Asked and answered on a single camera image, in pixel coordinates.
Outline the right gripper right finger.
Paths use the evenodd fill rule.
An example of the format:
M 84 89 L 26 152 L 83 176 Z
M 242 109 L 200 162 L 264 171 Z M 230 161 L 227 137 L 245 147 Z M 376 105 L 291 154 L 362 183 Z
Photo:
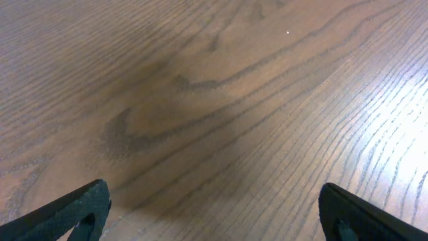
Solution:
M 427 233 L 334 183 L 325 183 L 318 197 L 320 223 L 327 241 L 420 241 Z

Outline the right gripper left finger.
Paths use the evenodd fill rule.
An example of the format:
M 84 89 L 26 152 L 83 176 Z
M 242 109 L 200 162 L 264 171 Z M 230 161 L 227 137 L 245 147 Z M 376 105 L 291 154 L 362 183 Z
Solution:
M 1 226 L 2 240 L 98 241 L 111 208 L 103 179 L 96 179 L 16 220 Z

